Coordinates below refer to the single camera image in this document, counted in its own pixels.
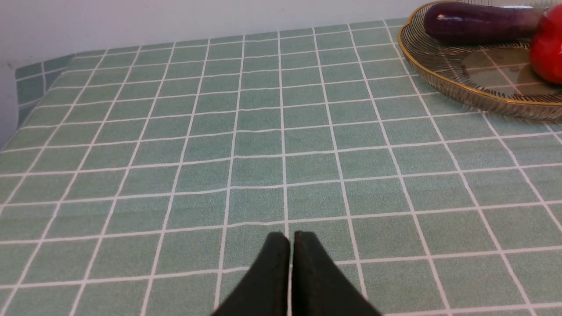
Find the black tip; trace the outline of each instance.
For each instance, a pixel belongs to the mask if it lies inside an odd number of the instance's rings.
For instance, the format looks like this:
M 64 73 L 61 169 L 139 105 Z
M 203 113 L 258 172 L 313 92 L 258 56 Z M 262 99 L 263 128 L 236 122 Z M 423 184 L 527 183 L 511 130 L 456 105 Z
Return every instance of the black tip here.
M 315 233 L 294 234 L 294 316 L 382 316 L 334 264 Z
M 260 253 L 213 316 L 286 316 L 290 243 L 269 233 Z

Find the eggplant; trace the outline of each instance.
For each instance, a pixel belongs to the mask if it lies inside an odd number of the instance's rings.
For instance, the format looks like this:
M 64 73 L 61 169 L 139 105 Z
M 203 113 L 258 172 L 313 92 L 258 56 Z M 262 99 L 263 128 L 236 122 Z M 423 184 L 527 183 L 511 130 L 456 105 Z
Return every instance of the eggplant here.
M 448 45 L 485 45 L 532 38 L 546 8 L 438 2 L 424 16 L 425 32 Z

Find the gold rim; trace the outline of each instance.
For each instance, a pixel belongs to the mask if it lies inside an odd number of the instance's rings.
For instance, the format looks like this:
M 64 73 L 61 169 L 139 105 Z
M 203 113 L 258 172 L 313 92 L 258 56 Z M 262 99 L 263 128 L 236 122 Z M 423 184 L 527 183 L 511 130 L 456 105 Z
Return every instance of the gold rim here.
M 442 76 L 438 73 L 436 73 L 435 71 L 432 71 L 426 67 L 424 67 L 422 64 L 420 64 L 411 54 L 410 52 L 406 49 L 406 47 L 404 46 L 404 43 L 402 42 L 402 32 L 404 31 L 404 28 L 406 28 L 407 26 L 410 25 L 413 17 L 424 7 L 429 6 L 430 4 L 434 4 L 434 3 L 440 3 L 440 2 L 456 2 L 457 0 L 440 0 L 440 1 L 432 1 L 432 2 L 428 2 L 420 7 L 418 7 L 416 10 L 414 10 L 414 12 L 410 15 L 410 17 L 408 17 L 408 20 L 406 22 L 406 24 L 404 24 L 404 26 L 402 26 L 400 28 L 400 31 L 398 32 L 398 45 L 400 45 L 400 49 L 402 50 L 402 52 L 404 53 L 404 55 L 406 56 L 406 58 L 412 62 L 413 64 L 415 64 L 416 67 L 424 70 L 426 73 L 433 75 L 435 77 L 437 77 L 440 80 L 443 80 L 445 82 L 448 82 L 450 84 L 453 84 L 461 89 L 470 91 L 472 93 L 475 94 L 479 94 L 480 96 L 483 97 L 488 97 L 494 100 L 498 100 L 501 102 L 506 102 L 506 103 L 511 103 L 513 105 L 535 105 L 535 106 L 551 106 L 551 107 L 561 107 L 562 104 L 559 102 L 537 102 L 537 101 L 521 101 L 521 100 L 514 100 L 514 99 L 508 99 L 508 98 L 503 98 L 503 97 L 499 97 L 499 96 L 495 96 L 493 94 L 490 93 L 486 93 L 484 91 L 480 91 L 477 89 L 474 89 L 472 87 L 468 87 L 466 85 L 463 85 L 459 82 L 456 82 L 454 80 L 451 80 L 445 76 Z

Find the red vegetable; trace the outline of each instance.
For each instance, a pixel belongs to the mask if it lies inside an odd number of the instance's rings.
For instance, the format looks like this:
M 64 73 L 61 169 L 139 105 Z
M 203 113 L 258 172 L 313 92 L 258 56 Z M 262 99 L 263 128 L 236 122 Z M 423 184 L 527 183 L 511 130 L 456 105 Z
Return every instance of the red vegetable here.
M 539 20 L 529 58 L 537 75 L 562 84 L 562 4 L 548 9 Z
M 531 38 L 544 8 L 494 7 L 445 1 L 424 16 L 425 32 L 451 45 L 483 45 Z

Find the metal fruit basket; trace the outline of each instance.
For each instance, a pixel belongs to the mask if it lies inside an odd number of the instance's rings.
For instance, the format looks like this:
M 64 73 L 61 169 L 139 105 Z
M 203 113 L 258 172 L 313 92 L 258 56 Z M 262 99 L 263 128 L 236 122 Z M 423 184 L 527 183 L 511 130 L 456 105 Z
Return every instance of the metal fruit basket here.
M 562 2 L 460 0 L 488 6 L 550 7 Z M 562 119 L 562 86 L 539 78 L 529 64 L 530 40 L 482 46 L 446 46 L 425 33 L 431 2 L 412 13 L 398 43 L 414 70 L 446 96 L 483 111 L 534 120 Z

